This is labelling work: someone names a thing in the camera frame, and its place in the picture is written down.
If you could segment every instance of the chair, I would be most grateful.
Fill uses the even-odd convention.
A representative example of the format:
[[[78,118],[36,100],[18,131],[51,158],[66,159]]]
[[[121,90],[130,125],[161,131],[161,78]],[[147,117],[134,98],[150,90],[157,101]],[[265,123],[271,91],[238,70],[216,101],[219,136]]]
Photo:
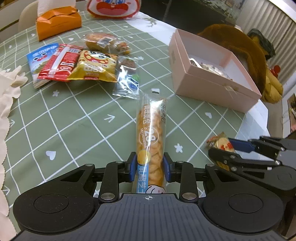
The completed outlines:
[[[18,31],[21,32],[33,25],[37,19],[38,0],[30,3],[20,14]]]

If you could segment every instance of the open box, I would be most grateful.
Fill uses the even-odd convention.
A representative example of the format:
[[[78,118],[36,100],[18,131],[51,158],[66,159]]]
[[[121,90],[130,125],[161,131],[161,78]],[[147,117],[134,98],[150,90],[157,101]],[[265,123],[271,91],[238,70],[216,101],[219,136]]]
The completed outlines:
[[[261,94],[236,56],[229,50],[197,35],[176,29],[169,45],[173,86],[178,95],[204,100],[246,113]],[[211,64],[230,79],[191,64]]]

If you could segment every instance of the cartoon face logo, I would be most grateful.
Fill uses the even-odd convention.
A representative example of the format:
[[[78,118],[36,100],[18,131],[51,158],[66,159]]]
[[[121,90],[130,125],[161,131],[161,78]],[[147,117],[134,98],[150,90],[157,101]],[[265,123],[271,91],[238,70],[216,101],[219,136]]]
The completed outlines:
[[[130,18],[140,4],[139,0],[90,0],[87,9],[96,17]]]
[[[41,57],[35,57],[32,61],[34,63],[35,61],[41,61],[42,59],[47,58],[47,53],[42,53]]]
[[[85,51],[84,53],[84,57],[88,60],[91,61],[93,63],[99,63],[99,64],[108,64],[109,62],[109,56],[104,54],[104,53],[100,53],[100,52],[96,52],[96,51]]]
[[[156,186],[156,185],[149,185],[146,192],[147,194],[161,194],[165,193],[164,188]]]

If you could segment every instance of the orange tissue box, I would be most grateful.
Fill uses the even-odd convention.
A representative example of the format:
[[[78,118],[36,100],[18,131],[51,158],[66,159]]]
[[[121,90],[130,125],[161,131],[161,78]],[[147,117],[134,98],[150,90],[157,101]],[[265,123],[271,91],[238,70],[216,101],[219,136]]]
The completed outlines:
[[[81,27],[81,16],[74,7],[52,9],[36,20],[38,40]]]

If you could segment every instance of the green tablecloth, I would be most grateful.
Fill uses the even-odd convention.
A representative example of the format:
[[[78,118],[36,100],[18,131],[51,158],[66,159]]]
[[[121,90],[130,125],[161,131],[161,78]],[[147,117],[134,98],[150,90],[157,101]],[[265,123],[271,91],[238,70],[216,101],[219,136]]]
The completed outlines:
[[[12,106],[6,138],[4,192],[9,206],[23,192],[85,163],[104,167],[126,160],[135,151],[137,101],[112,95],[113,84],[96,81],[51,82],[35,90],[26,54],[45,44],[72,43],[91,32],[117,35],[138,57],[141,90],[160,90],[168,97],[165,151],[173,160],[204,167],[210,160],[205,141],[222,131],[235,137],[244,114],[173,92],[168,46],[126,21],[92,20],[82,15],[82,28],[39,42],[35,27],[0,44],[0,67],[22,65],[29,78]],[[120,192],[130,185],[120,185]],[[178,193],[179,184],[167,186]],[[203,186],[198,184],[202,195]],[[12,212],[10,219],[18,229]]]

